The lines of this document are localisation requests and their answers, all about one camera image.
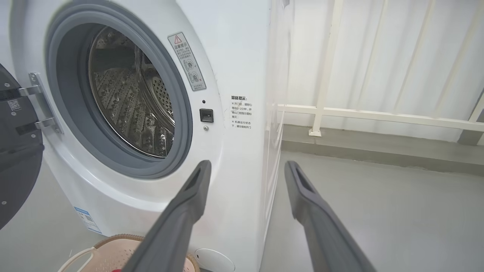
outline white wall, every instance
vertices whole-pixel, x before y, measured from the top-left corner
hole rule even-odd
[[[366,95],[359,109],[391,112],[427,9],[426,0],[389,0]],[[398,113],[431,116],[478,0],[437,0]],[[326,107],[356,108],[383,0],[344,0]],[[319,65],[333,1],[296,0],[287,104],[315,106]],[[456,73],[440,117],[467,120],[484,87],[484,18]],[[314,116],[286,113],[285,123],[312,126]],[[324,116],[321,127],[457,141],[461,130]]]

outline gray floor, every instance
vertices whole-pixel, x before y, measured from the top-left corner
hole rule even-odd
[[[484,179],[283,152],[298,162],[378,271],[484,271]],[[262,272],[312,271],[282,164]],[[86,230],[48,169],[0,230],[2,272],[51,272],[103,236]]]

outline wall baseboard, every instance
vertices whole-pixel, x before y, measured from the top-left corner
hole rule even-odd
[[[484,147],[438,140],[284,125],[282,150],[401,167],[484,177]]]

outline warning triangle symbol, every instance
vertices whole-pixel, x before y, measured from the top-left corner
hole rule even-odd
[[[178,36],[175,36],[175,44],[179,44],[181,42],[182,42],[182,40],[180,40],[180,38]]]

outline gray rubber gasket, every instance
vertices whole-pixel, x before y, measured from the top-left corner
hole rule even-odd
[[[171,98],[175,140],[164,159],[143,155],[126,145],[108,126],[88,84],[87,46],[101,26],[112,27],[131,39],[151,60]],[[111,169],[134,178],[152,179],[175,171],[192,140],[188,94],[175,63],[150,29],[134,15],[107,1],[73,2],[53,18],[46,44],[47,79],[62,118],[79,142]]]

